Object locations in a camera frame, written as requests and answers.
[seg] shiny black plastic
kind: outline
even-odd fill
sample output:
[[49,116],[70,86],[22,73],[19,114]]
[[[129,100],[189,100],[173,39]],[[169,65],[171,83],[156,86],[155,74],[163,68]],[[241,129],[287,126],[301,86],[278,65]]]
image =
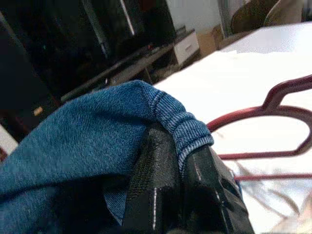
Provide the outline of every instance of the shiny black plastic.
[[154,124],[144,139],[122,233],[254,233],[232,174],[208,145],[188,156],[182,180],[172,136]]

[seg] brown chair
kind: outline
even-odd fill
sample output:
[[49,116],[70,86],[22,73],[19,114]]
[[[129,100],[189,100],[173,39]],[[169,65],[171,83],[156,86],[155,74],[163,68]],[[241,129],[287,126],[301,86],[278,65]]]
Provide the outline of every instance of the brown chair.
[[233,36],[225,38],[218,45],[222,49],[262,26],[300,23],[303,0],[251,0],[232,17]]

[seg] blue fabric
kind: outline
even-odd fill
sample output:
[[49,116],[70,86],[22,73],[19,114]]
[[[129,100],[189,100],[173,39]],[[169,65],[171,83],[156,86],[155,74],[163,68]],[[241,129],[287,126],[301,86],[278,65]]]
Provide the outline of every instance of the blue fabric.
[[[0,222],[5,227],[0,233],[31,233],[48,224],[47,233],[60,233],[52,206],[60,185],[97,176],[128,177],[143,132],[153,122],[172,134],[181,175],[191,151],[213,144],[204,123],[142,81],[87,94],[59,108],[0,167]],[[103,190],[103,197],[121,224],[126,186]]]

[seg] black furniture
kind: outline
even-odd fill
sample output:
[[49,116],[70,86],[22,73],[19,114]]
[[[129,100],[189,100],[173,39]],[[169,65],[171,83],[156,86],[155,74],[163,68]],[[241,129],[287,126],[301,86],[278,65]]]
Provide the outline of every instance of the black furniture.
[[17,141],[61,100],[149,81],[176,37],[166,0],[3,0],[0,28],[0,124]]
[[178,170],[175,143],[160,125],[146,130],[127,192],[123,234],[253,234],[233,176],[208,145]]

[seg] white tabletop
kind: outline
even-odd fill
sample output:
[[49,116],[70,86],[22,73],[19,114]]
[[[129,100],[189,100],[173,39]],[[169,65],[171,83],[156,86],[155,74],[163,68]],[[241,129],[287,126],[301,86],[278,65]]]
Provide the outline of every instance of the white tabletop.
[[312,22],[260,28],[224,48],[238,53],[296,52],[312,53]]
[[[240,109],[262,105],[269,90],[285,80],[312,74],[312,23],[262,28],[242,40],[155,85],[185,106],[195,117],[208,123]],[[291,94],[282,104],[312,110],[312,90]],[[286,117],[260,117],[233,123],[213,133],[218,154],[293,150],[308,134],[302,122]],[[312,151],[302,156],[279,159],[239,160],[251,173],[312,172]],[[237,165],[227,162],[234,171]],[[244,183],[286,216],[292,211],[267,189],[282,191],[300,208],[312,191],[310,180]],[[269,232],[282,218],[246,193],[244,201],[256,233]]]

